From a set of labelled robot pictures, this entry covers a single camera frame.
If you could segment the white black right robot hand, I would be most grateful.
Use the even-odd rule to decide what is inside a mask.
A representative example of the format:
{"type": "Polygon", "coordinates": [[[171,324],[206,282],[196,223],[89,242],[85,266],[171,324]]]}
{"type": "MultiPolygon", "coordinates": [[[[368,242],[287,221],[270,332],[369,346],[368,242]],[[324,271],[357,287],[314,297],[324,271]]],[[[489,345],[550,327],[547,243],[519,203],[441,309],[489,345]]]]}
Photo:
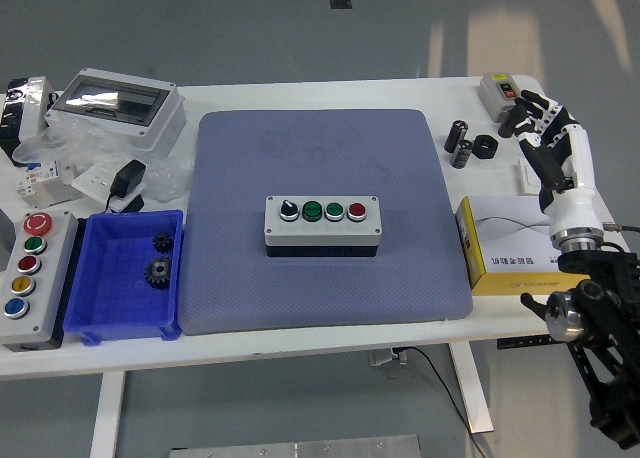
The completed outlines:
{"type": "Polygon", "coordinates": [[[510,111],[514,134],[541,181],[539,205],[559,249],[572,239],[603,238],[596,214],[596,183],[586,129],[557,101],[523,90],[510,111]]]}

